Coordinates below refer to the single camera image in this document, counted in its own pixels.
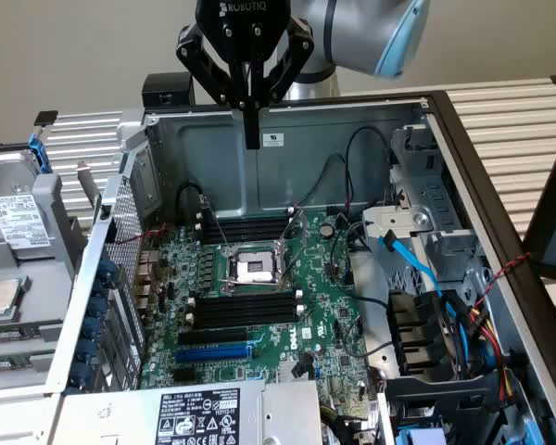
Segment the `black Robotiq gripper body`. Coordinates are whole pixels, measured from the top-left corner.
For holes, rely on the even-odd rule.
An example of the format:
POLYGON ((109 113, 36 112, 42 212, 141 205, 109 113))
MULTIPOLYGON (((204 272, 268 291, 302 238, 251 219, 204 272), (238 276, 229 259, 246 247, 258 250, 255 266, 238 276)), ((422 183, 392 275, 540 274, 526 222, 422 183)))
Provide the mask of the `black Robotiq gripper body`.
POLYGON ((196 2, 196 23, 226 63, 267 61, 290 18, 289 1, 196 2))

